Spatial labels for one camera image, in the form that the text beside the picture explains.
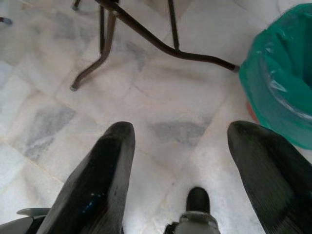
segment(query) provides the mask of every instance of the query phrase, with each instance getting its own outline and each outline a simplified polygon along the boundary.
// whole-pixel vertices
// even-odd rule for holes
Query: marble floor
[[[176,0],[181,49],[241,64],[254,36],[295,0]],[[172,44],[165,0],[122,6]],[[136,152],[126,234],[161,234],[193,186],[207,189],[222,234],[263,234],[227,147],[235,120],[252,121],[238,75],[156,50],[118,23],[108,61],[77,92],[73,78],[98,57],[98,6],[83,0],[0,0],[0,224],[50,207],[68,175],[114,122],[129,121]],[[312,161],[310,152],[303,152]]]

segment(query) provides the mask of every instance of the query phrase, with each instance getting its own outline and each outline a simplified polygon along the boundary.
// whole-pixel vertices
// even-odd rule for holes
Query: green plastic bag
[[[254,39],[239,77],[261,125],[312,149],[312,3]]]

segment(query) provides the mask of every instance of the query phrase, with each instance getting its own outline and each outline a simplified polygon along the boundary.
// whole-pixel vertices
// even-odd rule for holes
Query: metal table leg
[[[112,43],[113,43],[113,37],[114,37],[114,31],[115,31],[115,25],[116,25],[116,16],[114,15],[113,12],[109,12],[108,15],[108,22],[107,22],[107,34],[105,38],[105,29],[104,29],[104,20],[105,20],[105,15],[104,15],[104,8],[103,6],[100,5],[99,7],[99,14],[100,14],[100,33],[99,33],[99,50],[100,50],[100,57],[98,60],[96,60],[91,66],[83,70],[77,78],[74,80],[72,83],[70,89],[71,91],[76,91],[79,87],[79,83],[90,73],[92,73],[95,69],[100,67],[108,58],[111,49],[112,49]]]
[[[130,16],[126,11],[124,11],[118,4],[118,0],[96,0],[100,4],[100,53],[101,57],[94,62],[90,67],[82,71],[71,86],[72,91],[76,91],[78,89],[79,83],[82,79],[84,79],[87,75],[97,69],[101,64],[103,64],[112,47],[113,34],[115,30],[116,18],[124,22],[134,31],[139,33],[142,37],[148,40],[151,44],[157,47],[159,50],[164,53],[174,56],[179,59],[193,60],[193,61],[201,61],[201,62],[209,62],[214,63],[224,68],[227,68],[233,72],[239,71],[239,66],[227,62],[223,59],[208,56],[208,55],[199,55],[192,54],[180,51],[179,49],[179,38],[177,33],[176,26],[176,14],[174,7],[174,0],[168,0],[169,12],[170,12],[170,21],[172,26],[172,34],[174,41],[174,48],[166,45],[160,39],[158,39],[155,35],[153,35],[149,30],[147,30],[142,24],[136,21],[132,16]],[[76,0],[73,4],[73,9],[77,10],[79,6],[80,0]],[[106,35],[106,41],[104,41],[104,8],[109,11],[108,17],[108,32]]]

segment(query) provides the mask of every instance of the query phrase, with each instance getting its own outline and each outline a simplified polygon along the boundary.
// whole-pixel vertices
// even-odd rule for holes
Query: brown metal leg
[[[81,0],[75,0],[74,4],[72,5],[72,9],[73,9],[74,11],[79,10],[80,1],[81,1]]]
[[[82,71],[77,78],[74,80],[73,84],[71,85],[70,89],[71,91],[76,91],[79,87],[79,83],[90,73],[92,73],[95,69],[100,67],[108,58],[111,49],[112,49],[112,43],[113,43],[113,37],[114,37],[114,31],[115,31],[115,25],[116,25],[116,16],[112,11],[109,12],[108,15],[108,22],[107,22],[107,34],[106,38],[104,38],[104,8],[100,6],[100,54],[101,56],[97,61],[95,61],[91,66],[89,66],[87,69]]]
[[[153,44],[155,47],[157,47],[159,50],[163,51],[164,53],[174,56],[179,59],[186,59],[186,60],[193,60],[193,61],[201,61],[201,62],[209,62],[214,63],[219,66],[222,66],[224,68],[227,68],[231,71],[238,72],[239,66],[232,64],[230,62],[227,62],[223,59],[214,57],[214,56],[208,56],[208,55],[199,55],[199,54],[192,54],[192,53],[186,53],[180,50],[177,50],[175,48],[172,48],[162,42],[160,39],[158,39],[154,34],[152,34],[149,30],[147,30],[142,24],[140,24],[138,21],[136,21],[132,16],[130,16],[125,10],[123,10],[119,4],[111,1],[111,0],[96,0],[100,5],[102,5],[105,9],[108,11],[112,11],[115,13],[116,17],[124,22],[126,25],[128,25],[130,28],[132,28],[134,31],[139,33],[142,37],[144,37],[146,40],[148,40],[151,44]],[[173,19],[173,4],[170,6],[171,9],[171,22],[175,24]],[[178,40],[177,35],[174,35],[174,42],[175,47],[178,48]]]
[[[172,31],[173,41],[174,41],[174,47],[176,50],[180,50],[179,49],[180,47],[179,35],[177,33],[177,26],[176,26],[176,12],[175,12],[174,0],[168,0],[168,6],[169,6],[171,31]]]

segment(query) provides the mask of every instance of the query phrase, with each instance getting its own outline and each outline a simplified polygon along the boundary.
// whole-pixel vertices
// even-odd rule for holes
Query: garbage bag
[[[254,39],[239,77],[261,125],[312,149],[312,3]]]

